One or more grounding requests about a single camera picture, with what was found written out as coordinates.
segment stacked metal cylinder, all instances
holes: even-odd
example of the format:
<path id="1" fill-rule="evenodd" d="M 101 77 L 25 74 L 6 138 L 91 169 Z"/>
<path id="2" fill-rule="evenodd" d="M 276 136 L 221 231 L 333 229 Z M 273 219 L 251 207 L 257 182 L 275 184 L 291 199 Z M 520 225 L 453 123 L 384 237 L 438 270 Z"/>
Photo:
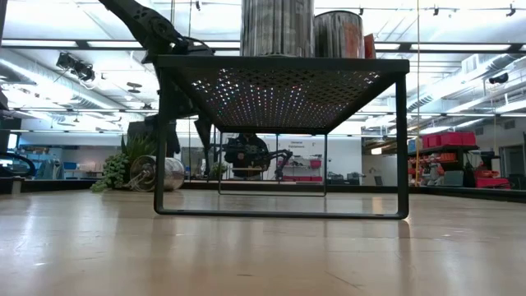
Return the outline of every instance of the stacked metal cylinder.
<path id="1" fill-rule="evenodd" d="M 362 18 L 314 17 L 314 0 L 242 0 L 241 55 L 364 58 Z"/>

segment perforated metal table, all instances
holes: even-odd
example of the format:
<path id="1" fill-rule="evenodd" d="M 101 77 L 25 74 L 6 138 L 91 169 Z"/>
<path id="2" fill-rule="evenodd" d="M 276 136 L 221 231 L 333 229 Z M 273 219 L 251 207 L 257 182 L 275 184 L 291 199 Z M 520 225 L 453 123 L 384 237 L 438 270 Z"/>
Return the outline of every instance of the perforated metal table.
<path id="1" fill-rule="evenodd" d="M 169 210 L 164 209 L 164 172 L 157 169 L 157 213 L 373 219 L 407 216 L 407 60 L 159 56 L 157 65 L 161 84 L 158 168 L 164 167 L 168 122 L 178 115 L 173 92 L 166 91 L 174 86 L 192 98 L 220 132 L 323 135 L 326 153 L 329 132 L 396 84 L 399 185 L 399 209 L 393 215 Z"/>

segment wooden floor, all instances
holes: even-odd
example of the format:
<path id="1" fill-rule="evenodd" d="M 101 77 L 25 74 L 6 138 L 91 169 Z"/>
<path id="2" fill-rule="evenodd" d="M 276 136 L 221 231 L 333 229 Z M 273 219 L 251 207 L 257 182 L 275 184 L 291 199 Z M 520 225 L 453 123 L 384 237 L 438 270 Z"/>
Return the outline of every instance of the wooden floor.
<path id="1" fill-rule="evenodd" d="M 390 195 L 167 207 L 390 212 Z M 0 295 L 521 295 L 526 205 L 411 196 L 406 221 L 158 216 L 150 194 L 0 196 Z"/>

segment ceiling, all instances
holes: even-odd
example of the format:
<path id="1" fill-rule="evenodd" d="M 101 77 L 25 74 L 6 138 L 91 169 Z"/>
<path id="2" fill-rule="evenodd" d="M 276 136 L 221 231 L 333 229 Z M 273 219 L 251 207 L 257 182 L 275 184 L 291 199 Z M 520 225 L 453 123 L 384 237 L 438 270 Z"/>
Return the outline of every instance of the ceiling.
<path id="1" fill-rule="evenodd" d="M 173 19 L 176 29 L 184 35 L 203 40 L 239 40 L 241 25 L 241 0 L 208 0 L 201 1 L 201 9 L 197 10 L 195 1 L 177 0 L 140 0 L 142 5 L 151 7 L 163 14 L 168 19 Z M 517 9 L 513 16 L 506 16 L 510 12 L 510 3 Z M 437 16 L 433 16 L 434 7 L 439 8 Z M 526 1 L 487 1 L 487 0 L 435 0 L 420 1 L 420 21 L 416 13 L 416 1 L 414 0 L 377 0 L 377 1 L 350 1 L 350 0 L 316 0 L 316 14 L 334 9 L 346 9 L 358 12 L 364 9 L 362 15 L 365 34 L 374 34 L 376 41 L 389 42 L 462 42 L 462 43 L 525 43 L 526 31 Z M 3 32 L 4 39 L 107 39 L 107 40 L 133 40 L 127 27 L 97 0 L 10 0 L 7 4 L 7 19 Z M 104 97 L 107 108 L 117 109 L 139 109 L 144 104 L 151 104 L 153 109 L 158 107 L 157 89 L 159 83 L 155 77 L 151 65 L 143 65 L 140 60 L 144 52 L 118 51 L 118 50 L 67 50 L 74 57 L 83 62 L 93 64 L 98 79 L 94 84 L 85 87 L 76 82 L 76 77 L 71 73 L 63 73 L 62 69 L 55 64 L 58 55 L 64 50 L 53 49 L 3 49 L 10 50 L 24 59 L 39 64 L 51 72 L 57 73 L 56 77 L 63 75 L 74 82 L 74 86 L 82 93 L 89 96 L 86 100 L 77 100 L 73 104 L 88 106 L 96 104 Z M 222 55 L 238 55 L 238 51 L 218 52 Z M 417 89 L 420 96 L 428 95 L 428 92 L 436 92 L 433 86 L 439 85 L 448 76 L 461 73 L 462 61 L 471 57 L 470 53 L 423 53 L 418 56 L 415 53 L 379 53 L 378 58 L 407 58 L 411 61 L 411 73 L 408 75 L 408 102 L 417 99 Z M 480 57 L 481 60 L 490 60 L 495 56 Z M 447 84 L 446 92 L 435 95 L 429 104 L 421 107 L 422 112 L 444 113 L 489 95 L 506 87 L 516 86 L 523 80 L 526 71 L 523 70 L 524 62 L 513 63 L 509 68 L 510 80 L 504 85 L 489 85 L 482 79 L 472 79 L 471 82 L 452 86 Z M 130 93 L 128 82 L 142 85 L 138 90 L 140 93 Z M 6 94 L 20 91 L 9 86 Z M 387 90 L 378 99 L 371 102 L 363 111 L 367 112 L 393 112 L 394 88 Z M 515 96 L 514 101 L 522 100 L 522 96 Z M 495 99 L 487 99 L 480 104 L 475 104 L 464 112 L 486 110 L 495 107 L 493 104 L 504 107 L 510 102 L 504 95 Z M 28 99 L 18 107 L 61 107 L 61 102 Z M 30 113 L 38 116 L 39 120 L 49 120 L 52 116 L 44 116 L 43 113 Z M 71 118 L 85 116 L 84 114 L 66 114 Z M 96 129 L 101 121 L 115 122 L 118 120 L 117 113 L 105 113 L 98 116 L 97 121 L 92 122 Z M 354 122 L 361 122 L 364 127 L 369 127 L 377 132 L 379 126 L 393 126 L 394 121 L 388 121 L 383 115 L 356 117 Z M 113 126 L 105 125 L 105 130 L 126 128 L 126 121 L 135 119 L 137 116 L 126 116 L 119 124 Z"/>

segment storage shelf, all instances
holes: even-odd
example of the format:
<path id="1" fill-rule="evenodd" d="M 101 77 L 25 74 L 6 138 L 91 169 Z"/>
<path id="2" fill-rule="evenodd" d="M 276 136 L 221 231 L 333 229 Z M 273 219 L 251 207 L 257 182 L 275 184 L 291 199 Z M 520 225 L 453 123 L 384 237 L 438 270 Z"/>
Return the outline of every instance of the storage shelf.
<path id="1" fill-rule="evenodd" d="M 160 55 L 157 65 L 221 132 L 311 135 L 328 134 L 409 73 L 408 60 L 387 59 Z"/>
<path id="2" fill-rule="evenodd" d="M 478 146 L 440 146 L 440 147 L 432 147 L 432 148 L 426 148 L 421 149 L 418 154 L 423 155 L 427 153 L 434 153 L 434 152 L 456 152 L 458 150 L 462 151 L 471 151 L 471 150 L 478 150 Z M 417 152 L 409 152 L 408 156 L 416 156 Z"/>

